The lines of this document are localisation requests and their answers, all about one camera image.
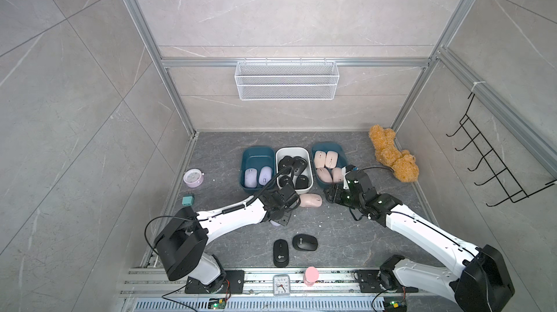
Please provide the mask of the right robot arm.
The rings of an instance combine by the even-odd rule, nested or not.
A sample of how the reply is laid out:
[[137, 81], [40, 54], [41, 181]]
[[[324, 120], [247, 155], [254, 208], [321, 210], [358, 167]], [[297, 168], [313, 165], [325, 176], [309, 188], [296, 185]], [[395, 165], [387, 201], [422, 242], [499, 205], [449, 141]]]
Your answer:
[[393, 255], [377, 275], [383, 291], [413, 287], [446, 298], [463, 311], [501, 311], [513, 297], [515, 288], [499, 250], [451, 235], [398, 198], [378, 193], [364, 170], [351, 168], [340, 183], [330, 184], [324, 192], [329, 203], [359, 211], [360, 219], [403, 235], [442, 264], [429, 266]]

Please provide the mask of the pink mouse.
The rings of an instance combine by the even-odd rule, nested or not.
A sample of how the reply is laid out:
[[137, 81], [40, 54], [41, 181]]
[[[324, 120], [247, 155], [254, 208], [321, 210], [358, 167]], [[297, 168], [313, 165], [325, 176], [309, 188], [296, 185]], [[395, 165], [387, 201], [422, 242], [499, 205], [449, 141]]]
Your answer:
[[330, 150], [326, 153], [326, 161], [325, 161], [325, 167], [329, 168], [329, 169], [333, 169], [337, 167], [337, 162], [338, 162], [338, 158], [339, 158], [339, 154], [336, 151]]
[[322, 206], [323, 200], [320, 195], [313, 193], [305, 193], [300, 195], [300, 207], [302, 208], [319, 208]]
[[332, 184], [333, 178], [331, 172], [327, 168], [316, 169], [316, 175], [318, 179], [325, 184]]
[[339, 167], [333, 168], [331, 173], [332, 173], [333, 183], [338, 184], [338, 183], [342, 183], [344, 181], [344, 179], [345, 179], [344, 172], [341, 168], [339, 168]]
[[324, 168], [326, 166], [326, 156], [327, 153], [321, 150], [315, 152], [313, 161], [316, 169]]

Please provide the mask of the black mouse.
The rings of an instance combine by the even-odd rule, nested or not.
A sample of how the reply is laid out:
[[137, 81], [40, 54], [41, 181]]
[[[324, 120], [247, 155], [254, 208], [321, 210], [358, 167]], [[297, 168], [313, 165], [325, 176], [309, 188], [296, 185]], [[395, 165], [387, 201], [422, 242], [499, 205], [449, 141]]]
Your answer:
[[301, 174], [299, 177], [297, 177], [296, 183], [295, 183], [295, 189], [296, 190], [303, 190], [303, 189], [307, 189], [309, 188], [310, 185], [310, 180], [308, 177], [306, 177], [306, 175]]
[[278, 180], [278, 185], [283, 188], [286, 186], [294, 188], [292, 178], [290, 176], [281, 176]]
[[284, 156], [278, 163], [278, 172], [280, 174], [292, 174], [293, 173], [294, 158], [290, 155]]
[[298, 234], [292, 238], [292, 246], [296, 251], [316, 251], [319, 247], [318, 240], [312, 235]]
[[273, 261], [277, 268], [285, 268], [290, 262], [290, 252], [288, 242], [279, 239], [274, 242]]
[[292, 160], [293, 174], [298, 177], [308, 167], [308, 162], [301, 156], [295, 156]]

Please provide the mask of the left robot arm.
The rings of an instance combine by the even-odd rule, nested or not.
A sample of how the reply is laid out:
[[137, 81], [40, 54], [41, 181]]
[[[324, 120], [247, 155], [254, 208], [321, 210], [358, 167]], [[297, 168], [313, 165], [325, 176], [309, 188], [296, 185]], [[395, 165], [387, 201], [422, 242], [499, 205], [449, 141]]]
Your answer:
[[226, 281], [226, 271], [215, 255], [205, 248], [219, 237], [244, 226], [281, 221], [300, 205], [294, 187], [279, 186], [279, 177], [293, 174], [291, 166], [276, 173], [262, 189], [239, 203], [211, 211], [196, 212], [184, 207], [174, 216], [153, 241], [147, 244], [158, 256], [168, 280], [184, 277], [197, 281], [209, 293], [215, 293]]

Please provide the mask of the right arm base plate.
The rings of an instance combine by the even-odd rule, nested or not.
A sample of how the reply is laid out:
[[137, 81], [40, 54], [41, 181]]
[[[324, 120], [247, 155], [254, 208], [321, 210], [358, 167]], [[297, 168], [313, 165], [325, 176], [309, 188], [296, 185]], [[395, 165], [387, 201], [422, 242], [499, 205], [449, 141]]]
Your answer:
[[402, 284], [397, 281], [390, 271], [357, 269], [354, 271], [354, 277], [362, 293], [380, 293], [383, 290], [388, 293], [403, 292]]

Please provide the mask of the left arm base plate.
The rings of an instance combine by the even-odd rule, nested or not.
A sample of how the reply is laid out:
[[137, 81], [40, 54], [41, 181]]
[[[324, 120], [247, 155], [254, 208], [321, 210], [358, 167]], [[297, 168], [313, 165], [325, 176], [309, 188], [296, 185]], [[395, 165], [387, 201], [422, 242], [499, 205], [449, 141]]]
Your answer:
[[226, 270], [215, 281], [203, 284], [189, 277], [184, 287], [186, 294], [241, 294], [245, 284], [245, 271]]

